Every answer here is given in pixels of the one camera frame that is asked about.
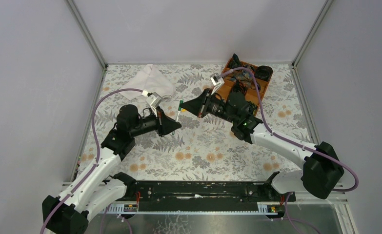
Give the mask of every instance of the crumpled white towel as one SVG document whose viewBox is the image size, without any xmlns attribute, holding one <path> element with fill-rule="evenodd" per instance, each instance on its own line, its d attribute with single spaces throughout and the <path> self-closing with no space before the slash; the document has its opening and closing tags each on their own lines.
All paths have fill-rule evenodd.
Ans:
<svg viewBox="0 0 382 234">
<path fill-rule="evenodd" d="M 141 89 L 150 93 L 156 92 L 162 98 L 171 98 L 174 94 L 174 85 L 153 64 L 146 65 L 123 86 L 123 89 L 125 88 Z M 126 91 L 121 92 L 121 94 L 129 100 L 141 96 L 141 93 L 136 91 Z M 145 101 L 146 98 L 138 98 L 138 100 Z"/>
</svg>

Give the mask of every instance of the orange wooden box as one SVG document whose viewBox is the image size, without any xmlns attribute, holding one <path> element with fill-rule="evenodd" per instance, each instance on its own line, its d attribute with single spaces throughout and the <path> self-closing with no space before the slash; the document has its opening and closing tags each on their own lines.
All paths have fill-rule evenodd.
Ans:
<svg viewBox="0 0 382 234">
<path fill-rule="evenodd" d="M 222 73 L 230 70 L 228 68 L 228 64 L 230 63 L 231 60 L 232 60 L 232 58 L 230 58 L 228 60 L 228 63 L 226 64 L 226 66 L 225 66 L 224 70 L 222 71 Z M 254 68 L 254 71 L 258 68 L 258 66 L 253 65 L 251 63 L 247 63 L 247 62 L 244 62 L 244 61 L 241 61 L 241 60 L 240 60 L 240 62 L 242 64 L 242 66 L 245 66 L 247 64 L 252 66 Z M 235 74 L 235 73 L 242 73 L 242 71 L 235 71 L 233 74 Z M 267 87 L 268 87 L 268 84 L 270 83 L 270 80 L 271 80 L 271 78 L 267 82 L 267 81 L 264 81 L 264 80 L 256 78 L 257 83 L 261 87 L 261 90 L 260 90 L 260 98 L 261 98 L 261 100 L 264 97 L 265 91 L 267 91 Z M 230 77 L 224 77 L 224 83 L 225 84 L 217 92 L 221 95 L 221 97 L 223 99 L 227 100 L 228 94 L 229 94 L 229 92 L 230 92 L 230 90 L 231 90 L 231 88 L 232 88 L 232 86 L 234 85 L 235 82 L 234 81 L 230 81 Z M 251 82 L 251 87 L 248 87 L 247 93 L 245 94 L 245 100 L 250 101 L 250 102 L 252 102 L 252 103 L 257 105 L 257 110 L 254 113 L 254 115 L 257 114 L 257 111 L 259 110 L 260 105 L 259 105 L 259 102 L 258 102 L 257 91 L 255 89 L 254 82 Z"/>
</svg>

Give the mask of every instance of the black plastic cover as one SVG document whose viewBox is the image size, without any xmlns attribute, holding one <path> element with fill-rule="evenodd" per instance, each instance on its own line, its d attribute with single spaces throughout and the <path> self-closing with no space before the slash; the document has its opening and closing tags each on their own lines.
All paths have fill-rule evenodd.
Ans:
<svg viewBox="0 0 382 234">
<path fill-rule="evenodd" d="M 254 73 L 255 78 L 264 80 L 266 82 L 270 81 L 272 75 L 273 69 L 269 66 L 259 66 Z"/>
<path fill-rule="evenodd" d="M 124 197 L 133 197 L 136 193 L 136 180 L 130 175 L 119 172 L 113 176 L 113 179 L 118 179 L 126 185 L 126 193 Z"/>
<path fill-rule="evenodd" d="M 162 137 L 182 127 L 180 123 L 166 116 L 165 112 L 163 112 L 161 107 L 157 107 L 156 110 L 158 112 L 158 117 L 160 121 L 160 124 L 158 126 L 159 136 Z"/>
<path fill-rule="evenodd" d="M 316 150 L 339 160 L 333 147 L 326 142 L 316 146 Z M 337 163 L 313 153 L 311 157 L 306 157 L 303 166 L 303 186 L 309 193 L 326 199 L 340 178 L 344 174 L 344 169 Z"/>
<path fill-rule="evenodd" d="M 57 197 L 50 195 L 46 197 L 42 203 L 43 221 L 47 219 L 47 216 L 59 202 Z M 56 234 L 83 234 L 89 225 L 87 215 L 87 211 L 79 213 L 72 206 L 62 204 L 53 214 L 46 228 Z"/>
<path fill-rule="evenodd" d="M 211 95 L 211 91 L 211 89 L 205 89 L 197 98 L 182 103 L 181 108 L 198 117 L 212 114 L 233 123 L 231 131 L 234 135 L 252 144 L 250 135 L 254 132 L 254 128 L 262 123 L 262 120 L 251 113 L 250 104 L 245 100 L 244 94 L 231 92 L 227 102 L 224 102 L 218 99 L 216 94 Z"/>
<path fill-rule="evenodd" d="M 119 114 L 116 117 L 118 130 L 129 131 L 139 125 L 140 115 L 138 108 L 135 105 L 124 105 L 119 109 Z"/>
</svg>

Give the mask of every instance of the gray leaf pattern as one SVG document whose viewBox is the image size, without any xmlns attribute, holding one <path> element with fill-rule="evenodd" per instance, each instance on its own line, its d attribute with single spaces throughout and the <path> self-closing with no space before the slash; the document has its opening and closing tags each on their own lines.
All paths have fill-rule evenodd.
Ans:
<svg viewBox="0 0 382 234">
<path fill-rule="evenodd" d="M 199 96 L 212 87 L 210 75 L 220 73 L 225 64 L 167 64 L 158 69 L 174 84 L 174 95 L 161 103 L 165 113 L 175 119 L 180 100 Z M 309 141 L 297 93 L 286 64 L 270 65 L 273 70 L 270 85 L 263 99 L 267 122 L 277 131 Z M 122 88 L 144 65 L 109 65 L 100 97 Z M 113 127 L 119 108 L 134 104 L 139 112 L 145 102 L 128 101 L 121 95 L 110 96 L 98 108 L 95 125 L 101 143 Z M 136 146 L 123 162 L 110 173 L 125 172 L 135 179 L 150 180 L 266 180 L 274 171 L 293 171 L 298 167 L 264 147 L 238 140 L 231 132 L 231 123 L 212 115 L 196 118 L 181 112 L 182 128 L 159 137 L 156 132 L 135 137 Z M 90 129 L 78 173 L 96 156 L 96 146 Z"/>
</svg>

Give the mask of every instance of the green pen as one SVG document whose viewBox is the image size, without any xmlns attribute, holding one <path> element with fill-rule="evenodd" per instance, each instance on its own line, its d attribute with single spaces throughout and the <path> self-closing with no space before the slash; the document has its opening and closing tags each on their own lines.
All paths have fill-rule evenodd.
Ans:
<svg viewBox="0 0 382 234">
<path fill-rule="evenodd" d="M 183 100 L 180 100 L 179 101 L 179 106 L 178 106 L 178 114 L 177 114 L 177 118 L 175 119 L 176 122 L 178 122 L 179 120 L 179 114 L 181 113 L 181 104 L 183 103 Z"/>
</svg>

